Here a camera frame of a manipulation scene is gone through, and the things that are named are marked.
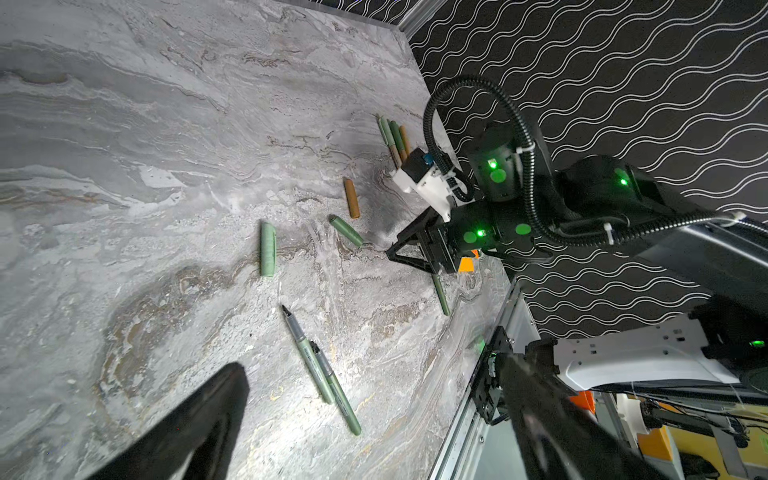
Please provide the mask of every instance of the cable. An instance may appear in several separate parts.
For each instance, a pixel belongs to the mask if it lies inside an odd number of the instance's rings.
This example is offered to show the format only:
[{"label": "cable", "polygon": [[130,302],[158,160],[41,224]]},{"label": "cable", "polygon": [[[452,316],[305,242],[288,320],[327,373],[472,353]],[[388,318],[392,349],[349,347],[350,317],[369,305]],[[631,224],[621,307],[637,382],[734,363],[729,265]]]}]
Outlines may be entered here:
[{"label": "cable", "polygon": [[[662,407],[661,405],[658,405],[658,408],[660,408],[660,409],[663,409],[663,410],[666,410],[666,409],[665,409],[664,407]],[[698,419],[698,420],[701,420],[702,422],[706,422],[706,423],[709,423],[710,425],[712,425],[712,426],[715,426],[715,427],[717,427],[718,429],[722,429],[722,428],[723,428],[723,426],[722,426],[722,425],[718,425],[717,423],[713,422],[713,421],[712,421],[712,420],[710,420],[710,419],[707,419],[707,418],[705,418],[705,417],[701,417],[701,416],[698,416],[698,415],[691,415],[690,413],[686,412],[686,411],[685,411],[685,409],[686,409],[686,407],[682,407],[682,406],[678,406],[678,407],[677,407],[677,411],[678,411],[678,412],[680,412],[680,414],[681,414],[681,415],[685,415],[685,416],[687,416],[687,417],[691,417],[691,418],[694,418],[694,419]]]},{"label": "cable", "polygon": [[738,225],[746,228],[751,228],[768,235],[768,228],[761,223],[753,222],[747,218],[733,218],[726,217],[723,214],[717,214],[712,212],[693,212],[690,214],[680,214],[673,217],[665,217],[657,220],[652,220],[634,227],[626,228],[609,228],[611,225],[606,224],[605,230],[596,232],[593,234],[579,237],[578,239],[572,239],[564,237],[559,233],[553,232],[539,216],[538,209],[536,207],[536,196],[534,190],[535,184],[535,171],[536,171],[536,155],[535,155],[535,143],[531,132],[528,130],[520,111],[515,107],[508,99],[507,94],[502,90],[502,87],[493,81],[488,80],[480,75],[459,75],[451,80],[448,80],[441,87],[435,90],[435,93],[427,101],[427,105],[424,108],[424,139],[427,144],[427,149],[430,152],[434,152],[433,157],[440,172],[443,175],[447,175],[451,170],[454,170],[457,174],[457,178],[466,187],[465,193],[458,186],[456,178],[449,177],[447,179],[448,185],[451,187],[453,194],[461,201],[470,201],[475,196],[474,189],[469,186],[465,181],[465,177],[458,177],[458,169],[453,164],[447,161],[435,142],[435,136],[432,132],[432,119],[435,116],[435,109],[437,105],[445,100],[454,90],[462,87],[477,87],[489,92],[496,97],[499,103],[505,110],[505,113],[511,120],[512,131],[515,140],[519,143],[517,152],[520,155],[520,159],[523,163],[523,195],[525,197],[525,216],[528,218],[528,223],[533,226],[536,233],[541,234],[543,237],[558,242],[567,247],[602,247],[607,244],[619,245],[630,240],[635,240],[640,237],[644,237],[650,233],[661,232],[664,230],[670,230],[678,227],[685,227],[687,225],[694,225],[696,223],[707,223],[717,220],[728,221],[731,224],[736,222]]},{"label": "cable", "polygon": [[739,225],[739,227],[747,227],[747,228],[751,228],[752,230],[757,230],[758,232],[761,232],[763,235],[768,235],[768,227],[766,227],[762,223],[756,222],[749,218],[739,219],[737,225]]},{"label": "cable", "polygon": [[[628,391],[624,391],[622,393],[625,393],[627,395],[631,394]],[[700,409],[698,407],[692,407],[692,406],[686,405],[684,403],[673,402],[673,401],[670,401],[670,400],[667,400],[667,399],[662,399],[660,397],[645,395],[642,392],[638,393],[638,395],[641,396],[641,397],[645,397],[647,399],[656,400],[657,402],[667,403],[667,404],[672,405],[672,406],[683,407],[684,409],[694,410],[695,412],[705,412],[705,413],[713,413],[714,415],[731,416],[731,417],[734,417],[735,419],[739,419],[739,420],[748,420],[750,422],[761,422],[761,423],[765,423],[766,425],[768,425],[768,420],[755,419],[753,417],[747,417],[747,416],[744,416],[744,415],[736,415],[736,414],[729,413],[729,412],[719,412],[717,410],[712,410],[712,409]]]}]

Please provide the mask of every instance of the cable tie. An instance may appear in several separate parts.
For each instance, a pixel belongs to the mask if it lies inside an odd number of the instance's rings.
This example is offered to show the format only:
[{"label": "cable tie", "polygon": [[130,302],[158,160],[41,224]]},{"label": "cable tie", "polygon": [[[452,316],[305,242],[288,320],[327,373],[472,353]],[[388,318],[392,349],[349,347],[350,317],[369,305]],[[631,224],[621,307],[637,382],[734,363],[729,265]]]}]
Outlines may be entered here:
[{"label": "cable tie", "polygon": [[536,145],[535,144],[530,144],[527,147],[517,147],[517,148],[515,148],[515,153],[519,155],[519,154],[523,153],[524,151],[532,152],[535,149],[536,149]]},{"label": "cable tie", "polygon": [[733,220],[729,221],[728,223],[724,223],[720,226],[726,227],[726,228],[732,227],[733,225],[736,225],[737,223],[739,223],[741,220],[745,218],[746,218],[746,214],[743,211],[738,210],[736,212],[733,212]]},{"label": "cable tie", "polygon": [[605,222],[603,223],[603,229],[605,230],[605,233],[608,235],[608,245],[613,245],[614,243],[614,234],[613,234],[613,226],[611,225],[611,222]]}]

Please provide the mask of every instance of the pen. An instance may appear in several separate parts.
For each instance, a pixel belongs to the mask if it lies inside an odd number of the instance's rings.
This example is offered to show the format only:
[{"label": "pen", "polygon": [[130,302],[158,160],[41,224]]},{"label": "pen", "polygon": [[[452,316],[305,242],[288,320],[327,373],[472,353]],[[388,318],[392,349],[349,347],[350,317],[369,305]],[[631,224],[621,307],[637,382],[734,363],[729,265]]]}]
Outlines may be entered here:
[{"label": "pen", "polygon": [[336,374],[333,372],[331,364],[328,363],[328,359],[326,358],[325,353],[323,353],[323,351],[320,349],[320,347],[317,346],[316,343],[310,342],[310,345],[312,346],[312,351],[315,353],[315,355],[317,355],[321,370],[328,379],[328,383],[331,385],[333,395],[336,397],[336,404],[339,406],[341,414],[344,415],[346,424],[349,425],[349,430],[351,430],[355,435],[360,435],[360,432],[362,431],[360,428],[360,422],[357,421],[357,417],[352,411],[352,406],[349,404],[349,400],[346,399],[344,391],[341,390],[341,384],[339,384],[339,380],[336,378]]},{"label": "pen", "polygon": [[328,381],[320,369],[320,365],[317,362],[317,357],[315,357],[315,353],[312,351],[310,341],[306,339],[306,335],[304,335],[304,331],[301,330],[299,322],[296,321],[296,317],[288,311],[285,305],[281,305],[281,307],[283,308],[283,312],[286,314],[288,328],[290,328],[293,339],[296,340],[296,344],[299,347],[301,356],[304,358],[304,362],[306,363],[307,368],[310,369],[310,374],[312,374],[312,378],[315,380],[317,388],[320,390],[320,393],[323,394],[323,399],[326,401],[326,403],[330,403],[332,405],[333,394],[331,393],[331,387],[328,385]]}]

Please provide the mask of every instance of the white wavy line pattern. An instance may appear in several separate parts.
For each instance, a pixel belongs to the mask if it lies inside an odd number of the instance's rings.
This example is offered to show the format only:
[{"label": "white wavy line pattern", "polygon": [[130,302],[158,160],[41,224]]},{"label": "white wavy line pattern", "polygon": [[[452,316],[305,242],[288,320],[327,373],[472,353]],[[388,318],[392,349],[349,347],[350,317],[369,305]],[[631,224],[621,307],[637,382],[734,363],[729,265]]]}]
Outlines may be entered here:
[{"label": "white wavy line pattern", "polygon": [[[612,154],[703,207],[768,222],[768,3],[456,0],[442,11],[413,45],[430,88],[482,73],[539,118],[556,167]],[[497,106],[468,88],[439,106],[463,167]],[[622,253],[549,247],[547,263],[504,264],[545,335],[654,325],[710,295]],[[529,241],[499,250],[541,255]]]},{"label": "white wavy line pattern", "polygon": [[352,0],[348,5],[344,5],[344,0],[339,0],[338,4],[333,0],[310,1],[337,8],[344,12],[356,13],[363,17],[374,18],[381,22],[397,25],[406,12],[416,4],[417,0]]}]

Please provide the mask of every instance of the gray marble surface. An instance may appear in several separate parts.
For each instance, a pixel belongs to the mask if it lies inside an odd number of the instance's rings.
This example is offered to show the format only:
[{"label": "gray marble surface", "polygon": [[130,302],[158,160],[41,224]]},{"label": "gray marble surface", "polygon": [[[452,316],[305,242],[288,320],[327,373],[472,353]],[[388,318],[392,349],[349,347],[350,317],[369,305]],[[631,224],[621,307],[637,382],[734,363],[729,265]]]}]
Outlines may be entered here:
[{"label": "gray marble surface", "polygon": [[234,361],[250,395],[230,478],[427,475],[508,281],[488,258],[446,276],[448,318],[383,253],[425,207],[389,179],[373,117],[423,144],[401,33],[268,0],[3,2],[0,72],[0,478],[83,478]]}]

